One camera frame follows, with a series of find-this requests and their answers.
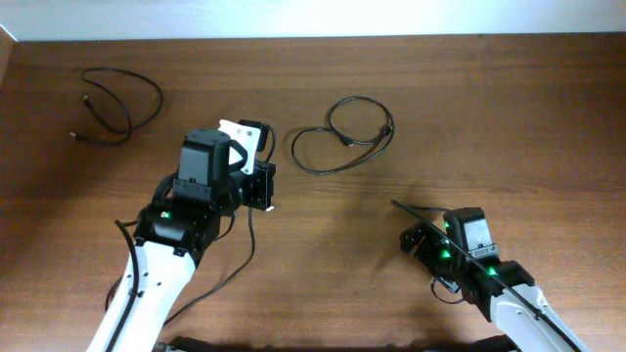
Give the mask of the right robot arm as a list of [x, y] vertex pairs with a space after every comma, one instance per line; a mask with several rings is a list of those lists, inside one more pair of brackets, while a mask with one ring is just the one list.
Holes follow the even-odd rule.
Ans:
[[442, 284], [475, 306], [501, 332], [467, 346], [470, 351], [587, 351], [589, 347], [554, 311], [534, 278], [517, 262], [503, 261], [479, 207], [443, 208], [444, 227], [420, 213], [423, 206], [395, 200], [417, 217], [400, 235], [400, 248], [412, 254]]

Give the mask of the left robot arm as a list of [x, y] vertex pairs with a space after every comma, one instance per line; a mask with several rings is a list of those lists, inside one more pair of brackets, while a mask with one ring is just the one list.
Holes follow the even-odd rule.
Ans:
[[208, 247], [225, 237], [220, 224], [244, 206], [270, 211], [276, 132], [268, 124], [223, 120], [194, 129], [182, 144], [177, 170], [161, 180], [136, 220], [115, 224], [129, 259], [109, 293], [92, 351], [150, 351], [176, 318], [171, 308]]

